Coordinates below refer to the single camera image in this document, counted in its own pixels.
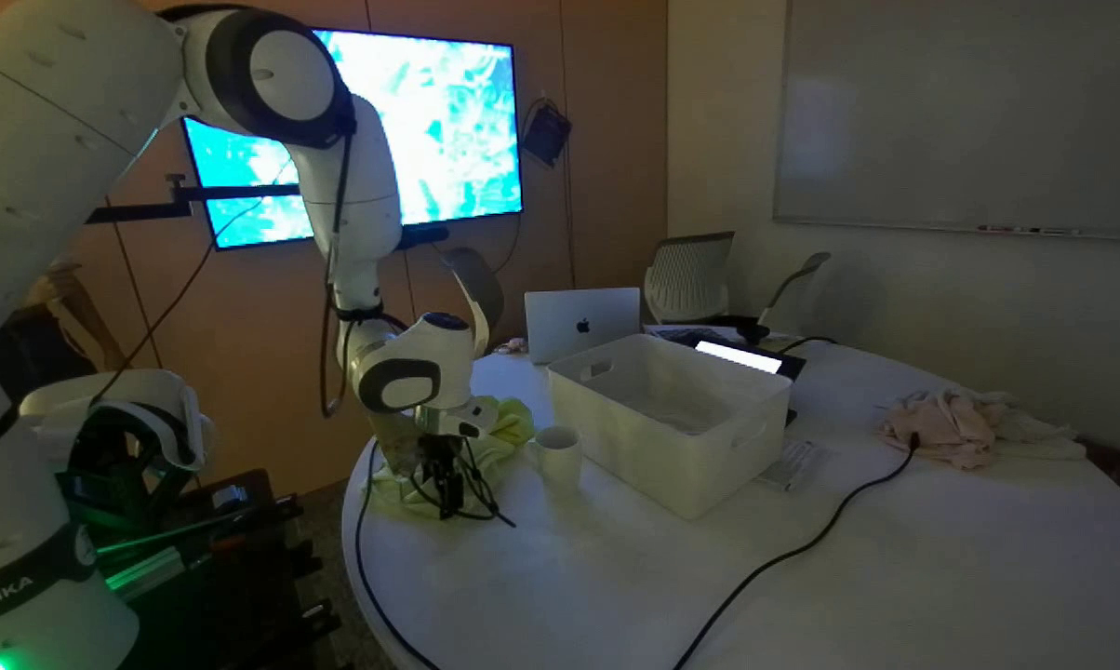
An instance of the translucent storage box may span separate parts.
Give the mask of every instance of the translucent storage box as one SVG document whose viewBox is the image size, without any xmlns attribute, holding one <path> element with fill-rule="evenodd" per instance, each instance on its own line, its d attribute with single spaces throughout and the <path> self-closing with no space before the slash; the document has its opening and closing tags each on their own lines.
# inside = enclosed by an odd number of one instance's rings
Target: translucent storage box
<svg viewBox="0 0 1120 670">
<path fill-rule="evenodd" d="M 557 358 L 550 402 L 593 463 L 698 516 L 782 458 L 789 381 L 648 334 Z"/>
</svg>

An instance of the monitor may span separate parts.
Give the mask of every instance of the monitor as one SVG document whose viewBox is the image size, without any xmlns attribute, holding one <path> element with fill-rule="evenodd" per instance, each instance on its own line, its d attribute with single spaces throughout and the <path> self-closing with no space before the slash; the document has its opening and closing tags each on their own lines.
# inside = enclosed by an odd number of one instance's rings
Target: monitor
<svg viewBox="0 0 1120 670">
<path fill-rule="evenodd" d="M 392 141 L 403 226 L 519 217 L 521 114 L 514 49 L 396 34 L 318 31 L 341 82 L 366 97 Z M 185 118 L 200 185 L 289 185 L 280 141 Z M 302 197 L 211 197 L 204 217 L 218 249 L 309 238 Z"/>
</svg>

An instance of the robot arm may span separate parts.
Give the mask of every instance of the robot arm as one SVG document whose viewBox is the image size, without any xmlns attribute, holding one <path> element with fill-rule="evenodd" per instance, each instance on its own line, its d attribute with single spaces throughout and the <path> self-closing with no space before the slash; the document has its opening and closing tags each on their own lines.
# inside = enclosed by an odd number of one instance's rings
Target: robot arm
<svg viewBox="0 0 1120 670">
<path fill-rule="evenodd" d="M 180 114 L 293 154 L 354 396 L 369 413 L 426 407 L 439 418 L 432 432 L 458 432 L 474 334 L 442 316 L 407 334 L 381 319 L 377 259 L 398 247 L 382 126 L 305 27 L 263 11 L 156 17 L 137 0 L 11 0 L 0 11 L 0 325 Z M 50 585 L 27 573 L 36 568 L 27 557 L 56 543 L 73 543 L 78 563 L 78 539 L 50 458 L 0 389 L 0 642 L 24 642 L 30 666 L 114 666 L 133 635 L 89 566 Z"/>
<path fill-rule="evenodd" d="M 354 97 L 326 49 L 263 11 L 180 11 L 180 110 L 289 147 L 339 316 L 339 365 L 369 413 L 470 398 L 474 334 L 426 316 L 407 334 L 381 319 L 381 258 L 398 247 L 398 178 L 377 109 Z"/>
</svg>

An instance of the floor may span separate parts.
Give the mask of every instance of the floor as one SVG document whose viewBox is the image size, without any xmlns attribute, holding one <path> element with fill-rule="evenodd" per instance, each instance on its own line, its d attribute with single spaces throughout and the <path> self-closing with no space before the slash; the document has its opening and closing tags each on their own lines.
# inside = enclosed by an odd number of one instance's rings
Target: floor
<svg viewBox="0 0 1120 670">
<path fill-rule="evenodd" d="M 339 634 L 318 649 L 320 670 L 396 670 L 396 661 L 381 651 L 377 635 L 369 634 L 361 610 L 354 606 L 341 546 L 339 546 L 339 507 L 341 486 L 318 486 L 298 494 L 302 522 L 293 523 L 298 539 L 309 539 L 324 557 L 324 568 L 298 585 L 302 602 L 333 599 L 335 613 L 341 619 Z"/>
</svg>

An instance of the crumpled towel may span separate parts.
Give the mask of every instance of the crumpled towel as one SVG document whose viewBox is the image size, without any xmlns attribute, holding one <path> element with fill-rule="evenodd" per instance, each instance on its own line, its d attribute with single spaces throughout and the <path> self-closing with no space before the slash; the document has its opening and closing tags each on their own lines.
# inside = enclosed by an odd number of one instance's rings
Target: crumpled towel
<svg viewBox="0 0 1120 670">
<path fill-rule="evenodd" d="M 938 458 L 956 470 L 981 470 L 996 454 L 995 425 L 965 389 L 908 396 L 902 410 L 887 419 L 887 435 L 898 448 L 914 441 L 923 458 Z"/>
<path fill-rule="evenodd" d="M 918 454 L 956 470 L 981 470 L 996 454 L 1082 458 L 1075 432 L 1022 413 L 1010 396 L 918 389 L 887 419 L 898 448 L 918 440 Z"/>
</svg>

